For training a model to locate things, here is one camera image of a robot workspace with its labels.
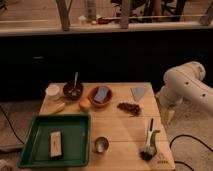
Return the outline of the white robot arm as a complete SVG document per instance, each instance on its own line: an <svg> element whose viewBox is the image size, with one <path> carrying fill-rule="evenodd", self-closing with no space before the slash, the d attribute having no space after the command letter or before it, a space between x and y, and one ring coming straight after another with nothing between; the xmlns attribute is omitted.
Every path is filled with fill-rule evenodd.
<svg viewBox="0 0 213 171"><path fill-rule="evenodd" d="M175 115L174 107L187 99L213 115L213 88L203 83L206 71L196 61L168 69L163 76L164 85L156 94L161 122L168 125Z"/></svg>

